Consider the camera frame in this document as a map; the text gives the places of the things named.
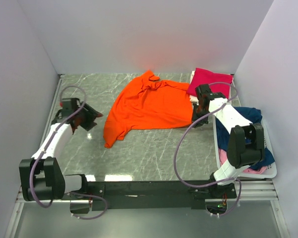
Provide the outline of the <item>orange t-shirt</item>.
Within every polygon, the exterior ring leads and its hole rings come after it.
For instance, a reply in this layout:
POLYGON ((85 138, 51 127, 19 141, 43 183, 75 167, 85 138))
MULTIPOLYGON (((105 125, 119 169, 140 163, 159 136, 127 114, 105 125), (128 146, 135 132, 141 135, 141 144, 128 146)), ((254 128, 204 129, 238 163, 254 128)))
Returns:
POLYGON ((130 130, 172 129, 191 124, 189 83, 161 80, 148 70, 134 78, 117 97, 105 122, 104 146, 111 148, 130 130))

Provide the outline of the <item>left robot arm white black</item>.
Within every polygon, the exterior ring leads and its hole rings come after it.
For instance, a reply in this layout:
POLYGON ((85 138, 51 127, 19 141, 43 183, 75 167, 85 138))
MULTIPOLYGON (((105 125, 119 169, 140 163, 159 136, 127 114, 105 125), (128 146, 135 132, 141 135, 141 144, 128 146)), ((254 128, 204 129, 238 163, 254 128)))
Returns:
POLYGON ((79 98, 66 98, 60 104, 61 108, 56 112, 50 131, 38 151, 19 164, 25 201, 57 200, 67 193, 72 193, 77 199, 89 195, 86 176, 63 175, 57 158, 78 127, 89 131, 97 125, 95 120, 103 115, 79 98))

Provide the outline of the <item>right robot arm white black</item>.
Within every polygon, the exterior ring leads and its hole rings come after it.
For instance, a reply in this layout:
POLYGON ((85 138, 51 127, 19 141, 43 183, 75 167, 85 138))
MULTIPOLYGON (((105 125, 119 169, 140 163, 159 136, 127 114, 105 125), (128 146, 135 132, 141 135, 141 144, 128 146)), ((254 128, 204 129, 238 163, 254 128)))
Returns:
POLYGON ((213 114, 229 133, 227 160, 210 176, 208 192, 219 198, 229 190, 233 181, 247 168, 265 158, 264 128, 243 117, 224 96, 212 92, 208 84, 195 88, 198 102, 193 104, 192 123, 199 127, 213 114))

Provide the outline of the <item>folded white t-shirt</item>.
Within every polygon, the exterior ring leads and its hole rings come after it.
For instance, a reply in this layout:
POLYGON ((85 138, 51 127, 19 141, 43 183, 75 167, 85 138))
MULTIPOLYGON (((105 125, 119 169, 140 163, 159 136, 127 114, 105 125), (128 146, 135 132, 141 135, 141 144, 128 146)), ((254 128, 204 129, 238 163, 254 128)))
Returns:
MULTIPOLYGON (((190 76, 190 83, 192 83, 194 74, 195 74, 195 71, 193 70, 193 71, 191 72, 191 76, 190 76)), ((198 99, 197 99, 197 97, 195 97, 195 96, 193 96, 193 95, 190 95, 189 98, 190 98, 190 102, 191 102, 191 103, 198 103, 198 99)))

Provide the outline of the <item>folded magenta t-shirt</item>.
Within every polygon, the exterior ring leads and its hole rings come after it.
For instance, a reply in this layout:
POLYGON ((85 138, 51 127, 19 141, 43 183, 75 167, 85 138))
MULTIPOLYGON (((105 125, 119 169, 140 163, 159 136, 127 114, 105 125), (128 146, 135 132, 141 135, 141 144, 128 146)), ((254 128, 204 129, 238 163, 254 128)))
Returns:
POLYGON ((225 95, 226 98, 229 97, 230 86, 227 84, 232 84, 233 76, 230 74, 214 73, 206 69, 196 68, 190 85, 187 89, 187 94, 190 96, 196 96, 195 89, 202 84, 212 84, 210 89, 212 92, 221 92, 225 95))

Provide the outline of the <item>navy blue t-shirt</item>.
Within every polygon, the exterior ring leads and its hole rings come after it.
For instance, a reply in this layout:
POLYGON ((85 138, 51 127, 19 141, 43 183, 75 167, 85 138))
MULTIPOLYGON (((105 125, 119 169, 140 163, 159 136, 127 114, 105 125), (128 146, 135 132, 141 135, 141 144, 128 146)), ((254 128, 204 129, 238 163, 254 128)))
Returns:
MULTIPOLYGON (((261 123, 262 115, 261 110, 249 107, 234 107, 244 118, 251 121, 252 123, 261 123)), ((219 158, 220 164, 222 165, 227 160, 227 146, 229 141, 229 133, 223 124, 216 118, 216 131, 217 131, 217 141, 219 148, 219 158)), ((263 161, 250 166, 248 169, 244 170, 244 173, 248 174, 262 174, 266 171, 269 165, 275 161, 271 151, 265 147, 265 158, 263 161)))

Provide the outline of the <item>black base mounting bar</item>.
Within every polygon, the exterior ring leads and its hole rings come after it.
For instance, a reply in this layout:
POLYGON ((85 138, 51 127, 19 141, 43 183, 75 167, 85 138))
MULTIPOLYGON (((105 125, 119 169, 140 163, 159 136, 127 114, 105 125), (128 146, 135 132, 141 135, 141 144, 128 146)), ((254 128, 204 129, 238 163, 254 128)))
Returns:
POLYGON ((83 190, 66 191, 64 200, 87 200, 92 211, 104 209, 205 209, 208 199, 235 199, 233 182, 208 185, 208 180, 89 181, 83 190))

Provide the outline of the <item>white plastic laundry basket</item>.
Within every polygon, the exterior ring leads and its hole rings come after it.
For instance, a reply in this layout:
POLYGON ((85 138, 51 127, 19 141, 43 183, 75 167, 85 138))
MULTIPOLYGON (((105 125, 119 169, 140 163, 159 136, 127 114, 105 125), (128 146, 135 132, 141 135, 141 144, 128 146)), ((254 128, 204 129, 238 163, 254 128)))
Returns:
MULTIPOLYGON (((219 158, 219 152, 218 152, 218 140, 217 140, 217 131, 216 131, 216 117, 212 116, 213 119, 213 132, 214 132, 214 142, 216 147, 216 163, 217 168, 219 169, 221 167, 220 158, 219 158)), ((261 124, 264 128, 264 140, 265 140, 265 146, 268 148, 268 150, 273 153, 268 129, 267 129, 267 123, 265 118, 262 118, 261 124)), ((240 173, 239 177, 243 178, 249 178, 249 179, 272 179, 277 175, 277 167, 276 163, 273 162, 272 164, 267 166, 267 169, 261 173, 261 174, 251 174, 251 173, 240 173)))

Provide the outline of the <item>aluminium frame rail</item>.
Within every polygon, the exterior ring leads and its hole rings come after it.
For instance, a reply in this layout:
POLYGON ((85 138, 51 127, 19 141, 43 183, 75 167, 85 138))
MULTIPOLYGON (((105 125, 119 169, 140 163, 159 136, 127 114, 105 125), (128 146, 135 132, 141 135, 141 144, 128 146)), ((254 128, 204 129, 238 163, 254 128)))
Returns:
MULTIPOLYGON (((272 180, 242 180, 240 201, 275 201, 279 200, 272 180)), ((239 184, 235 183, 235 191, 238 195, 239 184)), ((55 203, 69 202, 70 197, 65 195, 61 200, 54 200, 55 203)), ((15 203, 27 202, 23 199, 21 189, 18 192, 15 203)))

